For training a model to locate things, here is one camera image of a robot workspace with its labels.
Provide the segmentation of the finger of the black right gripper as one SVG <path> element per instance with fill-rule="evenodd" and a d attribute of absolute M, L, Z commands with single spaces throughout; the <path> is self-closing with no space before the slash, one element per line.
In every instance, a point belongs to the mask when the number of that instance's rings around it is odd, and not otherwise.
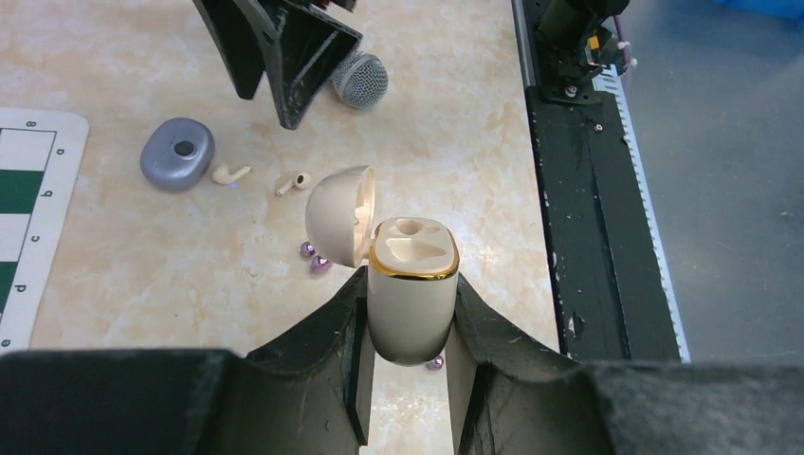
<path fill-rule="evenodd" d="M 295 1 L 238 1 L 246 36 L 256 45 L 247 58 L 256 68 L 233 78 L 238 96 L 254 98 L 267 75 L 283 128 L 299 127 L 314 97 L 363 35 L 313 6 Z"/>
<path fill-rule="evenodd" d="M 194 0 L 224 62 L 238 97 L 255 97 L 262 77 L 272 90 L 277 29 L 271 14 L 275 1 Z"/>

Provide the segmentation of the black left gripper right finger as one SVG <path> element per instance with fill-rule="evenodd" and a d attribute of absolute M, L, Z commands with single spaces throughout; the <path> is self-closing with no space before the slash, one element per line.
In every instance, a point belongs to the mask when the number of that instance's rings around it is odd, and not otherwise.
<path fill-rule="evenodd" d="M 799 366 L 586 361 L 457 282 L 446 345 L 458 454 L 799 454 Z"/>

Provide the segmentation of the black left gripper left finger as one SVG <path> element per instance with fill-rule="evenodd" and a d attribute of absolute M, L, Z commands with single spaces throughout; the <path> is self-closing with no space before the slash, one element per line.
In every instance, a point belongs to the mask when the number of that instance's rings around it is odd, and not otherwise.
<path fill-rule="evenodd" d="M 5 454 L 356 454 L 368 443 L 367 278 L 267 344 L 1 358 Z"/>

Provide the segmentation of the cream earbud with stem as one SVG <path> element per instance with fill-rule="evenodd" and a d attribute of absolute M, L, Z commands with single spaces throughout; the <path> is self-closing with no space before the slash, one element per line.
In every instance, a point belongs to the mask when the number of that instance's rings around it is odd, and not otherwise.
<path fill-rule="evenodd" d="M 283 197 L 291 190 L 304 191 L 309 187 L 310 181 L 311 176 L 309 173 L 298 173 L 282 183 L 281 186 L 274 191 L 274 194 L 277 197 Z"/>

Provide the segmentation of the cream earbud charging case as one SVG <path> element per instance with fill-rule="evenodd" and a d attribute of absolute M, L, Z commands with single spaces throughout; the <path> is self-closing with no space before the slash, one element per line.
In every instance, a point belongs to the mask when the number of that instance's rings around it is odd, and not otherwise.
<path fill-rule="evenodd" d="M 445 225 L 408 216 L 377 222 L 374 170 L 355 166 L 327 175 L 311 190 L 305 229 L 329 262 L 367 266 L 367 323 L 380 356 L 411 366 L 442 352 L 460 265 Z"/>

